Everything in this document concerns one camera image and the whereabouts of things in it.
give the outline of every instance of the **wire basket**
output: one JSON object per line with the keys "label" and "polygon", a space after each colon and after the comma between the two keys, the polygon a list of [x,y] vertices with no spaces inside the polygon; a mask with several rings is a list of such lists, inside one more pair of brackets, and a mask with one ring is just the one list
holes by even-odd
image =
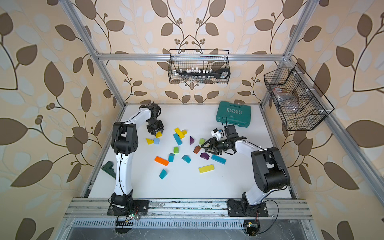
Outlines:
{"label": "wire basket", "polygon": [[[309,78],[314,87],[305,84],[300,76],[303,68],[297,66],[296,64],[293,68],[279,68],[267,73],[264,75],[264,82],[285,128],[288,131],[311,131],[334,107],[311,77]],[[313,91],[324,96],[331,107],[322,105]]]}
{"label": "wire basket", "polygon": [[172,84],[228,84],[229,50],[170,49],[168,77]]}

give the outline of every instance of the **rectangular block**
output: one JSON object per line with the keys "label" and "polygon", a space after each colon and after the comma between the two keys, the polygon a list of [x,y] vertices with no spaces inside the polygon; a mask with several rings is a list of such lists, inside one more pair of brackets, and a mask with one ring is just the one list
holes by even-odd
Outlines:
{"label": "rectangular block", "polygon": [[161,171],[159,177],[160,177],[161,179],[164,179],[164,178],[166,177],[166,175],[168,175],[168,173],[163,169],[163,170]]}
{"label": "rectangular block", "polygon": [[168,156],[168,162],[173,162],[174,158],[175,158],[175,154],[174,153],[170,153],[169,156]]}
{"label": "rectangular block", "polygon": [[161,157],[156,157],[155,162],[158,162],[160,164],[163,164],[164,166],[168,166],[169,162]]}
{"label": "rectangular block", "polygon": [[187,163],[190,163],[190,162],[191,162],[191,158],[190,158],[188,155],[184,155],[181,159],[183,159],[183,160],[186,161]]}
{"label": "rectangular block", "polygon": [[226,162],[226,160],[224,158],[219,157],[219,156],[214,155],[214,154],[212,154],[211,159],[215,160],[216,162],[222,163],[222,164],[225,164],[225,162]]}
{"label": "rectangular block", "polygon": [[201,147],[200,146],[196,146],[195,147],[195,150],[193,150],[194,153],[198,154],[199,151],[200,151]]}
{"label": "rectangular block", "polygon": [[180,139],[183,139],[185,137],[184,134],[180,131],[179,128],[175,128],[175,132],[180,137]]}
{"label": "rectangular block", "polygon": [[215,170],[215,167],[214,167],[213,164],[205,166],[205,167],[199,167],[199,172],[200,173],[209,172],[209,171],[212,171],[212,170]]}
{"label": "rectangular block", "polygon": [[177,133],[173,134],[173,137],[175,138],[176,142],[177,142],[177,145],[181,145],[183,144],[183,142],[181,141],[180,137],[177,135]]}

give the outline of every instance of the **yellow block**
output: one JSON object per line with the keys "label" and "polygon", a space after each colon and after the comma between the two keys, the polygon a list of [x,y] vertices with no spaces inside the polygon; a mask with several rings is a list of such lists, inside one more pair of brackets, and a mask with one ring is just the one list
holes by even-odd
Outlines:
{"label": "yellow block", "polygon": [[180,138],[184,138],[184,134],[180,131],[179,128],[175,128],[175,132],[177,133],[177,135],[178,135]]}
{"label": "yellow block", "polygon": [[203,173],[203,172],[209,172],[209,171],[212,171],[212,170],[215,170],[213,164],[208,165],[208,166],[205,166],[205,167],[199,167],[199,172],[200,172],[200,173]]}

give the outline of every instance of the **orange rectangular block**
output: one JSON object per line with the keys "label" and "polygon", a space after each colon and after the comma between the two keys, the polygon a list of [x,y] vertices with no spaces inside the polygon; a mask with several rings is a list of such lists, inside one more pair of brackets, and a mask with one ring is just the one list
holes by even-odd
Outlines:
{"label": "orange rectangular block", "polygon": [[168,166],[169,162],[161,157],[156,157],[155,162],[158,162],[160,164],[163,164],[164,166]]}

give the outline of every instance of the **blue block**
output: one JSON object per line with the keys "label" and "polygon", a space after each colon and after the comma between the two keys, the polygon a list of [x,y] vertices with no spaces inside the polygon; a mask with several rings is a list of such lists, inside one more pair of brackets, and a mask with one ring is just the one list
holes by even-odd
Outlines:
{"label": "blue block", "polygon": [[188,155],[184,155],[181,159],[183,159],[183,160],[186,161],[187,163],[190,163],[190,162],[191,162],[191,158],[188,157]]}
{"label": "blue block", "polygon": [[159,175],[161,179],[164,179],[168,173],[163,169]]}
{"label": "blue block", "polygon": [[176,142],[177,142],[177,145],[181,145],[183,144],[183,142],[181,141],[180,137],[177,135],[177,133],[173,134],[173,137],[175,138]]}
{"label": "blue block", "polygon": [[224,158],[219,157],[219,156],[214,155],[214,154],[212,154],[211,159],[215,160],[216,162],[222,163],[222,164],[225,164],[225,161],[226,161]]}
{"label": "blue block", "polygon": [[174,153],[170,153],[169,156],[168,156],[168,162],[173,162],[174,158],[175,158],[175,154]]}

